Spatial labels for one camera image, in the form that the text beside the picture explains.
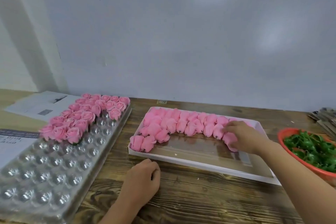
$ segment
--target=orange plastic bowl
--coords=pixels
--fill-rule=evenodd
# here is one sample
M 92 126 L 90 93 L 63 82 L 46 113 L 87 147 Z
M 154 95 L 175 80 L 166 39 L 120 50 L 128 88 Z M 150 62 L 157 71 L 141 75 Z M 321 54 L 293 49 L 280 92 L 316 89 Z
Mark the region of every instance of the orange plastic bowl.
M 281 144 L 281 146 L 289 153 L 291 154 L 291 156 L 293 158 L 295 158 L 297 161 L 299 161 L 300 163 L 302 163 L 303 165 L 305 165 L 306 167 L 308 167 L 311 171 L 313 171 L 315 174 L 317 174 L 318 176 L 320 176 L 323 180 L 325 180 L 326 182 L 328 182 L 329 184 L 333 185 L 333 186 L 336 186 L 336 173 L 332 173 L 332 172 L 327 172 L 327 171 L 324 171 L 322 169 L 319 169 L 317 167 L 314 167 L 313 165 L 311 164 L 308 164 L 307 162 L 305 162 L 304 160 L 302 160 L 301 158 L 299 158 L 298 156 L 296 156 L 294 153 L 292 153 L 288 148 L 287 146 L 285 146 L 284 144 L 284 139 L 286 137 L 289 137 L 291 135 L 297 135 L 299 134 L 299 131 L 300 129 L 298 128 L 285 128 L 283 130 L 281 130 L 279 133 L 278 133 L 278 140 Z M 334 141 L 331 141 L 327 136 L 325 135 L 321 135 L 323 137 L 323 139 L 326 141 L 326 142 L 329 142 L 329 143 L 333 143 L 335 144 Z

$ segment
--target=wooden table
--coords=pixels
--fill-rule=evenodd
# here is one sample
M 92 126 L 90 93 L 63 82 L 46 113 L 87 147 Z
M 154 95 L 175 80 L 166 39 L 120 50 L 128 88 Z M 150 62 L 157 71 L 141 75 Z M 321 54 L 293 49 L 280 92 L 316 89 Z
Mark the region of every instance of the wooden table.
M 31 93 L 0 90 L 0 108 Z M 132 98 L 133 110 L 101 171 L 79 207 L 73 223 L 97 223 L 116 200 L 126 172 L 143 159 L 128 155 L 129 138 L 151 106 L 204 111 L 258 120 L 268 137 L 288 127 L 315 133 L 322 129 L 306 113 L 249 107 L 210 105 Z M 37 131 L 43 121 L 0 111 L 0 128 Z M 133 223 L 303 223 L 282 187 L 230 175 L 212 173 L 167 162 L 161 168 L 159 192 L 145 205 Z

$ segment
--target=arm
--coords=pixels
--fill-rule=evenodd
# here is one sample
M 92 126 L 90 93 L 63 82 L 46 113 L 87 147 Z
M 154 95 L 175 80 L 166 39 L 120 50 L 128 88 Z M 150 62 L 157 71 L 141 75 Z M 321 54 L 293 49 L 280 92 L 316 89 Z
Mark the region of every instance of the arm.
M 120 194 L 99 224 L 131 224 L 160 187 L 160 168 L 145 159 L 133 166 L 126 175 Z
M 336 223 L 336 190 L 289 155 L 276 142 L 242 121 L 225 128 L 238 138 L 233 148 L 259 155 L 281 182 L 297 212 L 306 224 Z

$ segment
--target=hand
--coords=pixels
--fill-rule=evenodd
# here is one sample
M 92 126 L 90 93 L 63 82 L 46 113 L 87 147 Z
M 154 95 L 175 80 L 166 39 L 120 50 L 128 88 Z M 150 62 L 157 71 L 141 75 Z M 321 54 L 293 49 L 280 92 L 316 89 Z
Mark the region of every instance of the hand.
M 159 187 L 159 165 L 147 158 L 127 172 L 117 201 L 139 211 L 155 195 Z
M 230 144 L 232 148 L 247 153 L 259 155 L 270 144 L 274 143 L 243 121 L 229 122 L 224 131 L 234 133 L 238 138 L 238 141 Z

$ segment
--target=white cardboard tray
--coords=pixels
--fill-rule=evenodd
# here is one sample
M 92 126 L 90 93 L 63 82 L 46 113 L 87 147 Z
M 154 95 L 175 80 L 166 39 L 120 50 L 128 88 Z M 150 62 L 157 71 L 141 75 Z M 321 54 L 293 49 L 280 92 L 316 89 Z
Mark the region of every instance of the white cardboard tray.
M 226 116 L 226 117 L 227 118 L 235 118 L 237 120 L 242 120 L 242 121 L 247 121 L 247 122 L 249 122 L 249 124 L 251 124 L 260 133 L 266 135 L 266 133 L 265 133 L 263 127 L 261 126 L 260 122 L 258 122 L 256 120 L 248 120 L 248 119 L 242 119 L 242 118 L 231 117 L 231 116 Z M 136 130 L 136 132 L 134 133 L 134 135 L 138 135 L 139 130 L 143 126 L 144 126 L 144 119 L 141 121 L 141 123 L 140 123 L 138 129 Z M 250 180 L 266 182 L 266 183 L 281 186 L 279 180 L 276 178 L 276 176 L 274 175 L 274 173 L 272 171 L 271 171 L 271 173 L 273 175 L 273 178 L 264 177 L 264 176 L 254 175 L 254 174 L 250 174 L 250 173 L 246 173 L 246 172 L 242 172 L 242 171 L 238 171 L 238 170 L 234 170 L 234 169 L 229 169 L 229 168 L 225 168 L 225 167 L 219 167 L 219 166 L 214 166 L 214 165 L 211 165 L 211 164 L 206 164 L 206 163 L 201 163 L 201 162 L 196 162 L 196 161 L 190 161 L 190 160 L 182 159 L 182 158 L 178 158 L 178 157 L 169 157 L 169 156 L 157 155 L 157 154 L 151 154 L 151 153 L 145 153 L 145 152 L 137 152 L 137 151 L 133 151 L 129 147 L 129 145 L 128 145 L 128 154 L 139 156 L 139 157 L 144 157 L 144 158 L 160 160 L 160 161 L 166 161 L 166 162 L 169 162 L 169 163 L 183 165 L 183 166 L 187 166 L 187 167 L 195 167 L 195 168 L 199 168 L 199 169 L 203 169 L 203 170 L 207 170 L 207 171 L 212 171 L 212 172 L 216 172 L 216 173 L 233 175 L 233 176 L 237 176 L 237 177 L 241 177 L 241 178 L 246 178 L 246 179 L 250 179 Z

